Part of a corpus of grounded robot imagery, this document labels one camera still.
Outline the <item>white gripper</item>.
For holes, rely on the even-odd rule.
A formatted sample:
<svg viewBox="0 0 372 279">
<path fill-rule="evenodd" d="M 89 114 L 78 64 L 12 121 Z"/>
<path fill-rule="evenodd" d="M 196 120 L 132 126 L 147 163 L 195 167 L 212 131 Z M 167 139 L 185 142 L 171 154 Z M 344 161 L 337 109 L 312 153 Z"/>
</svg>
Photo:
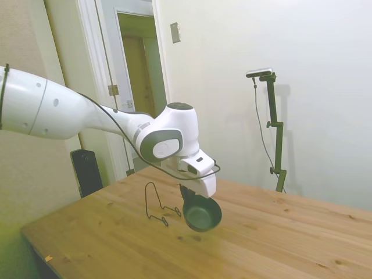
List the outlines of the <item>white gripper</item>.
<svg viewBox="0 0 372 279">
<path fill-rule="evenodd" d="M 196 195 L 211 198 L 217 190 L 216 176 L 214 174 L 205 178 L 180 181 L 180 184 L 180 192 L 184 203 L 187 203 L 189 198 L 193 199 Z"/>
</svg>

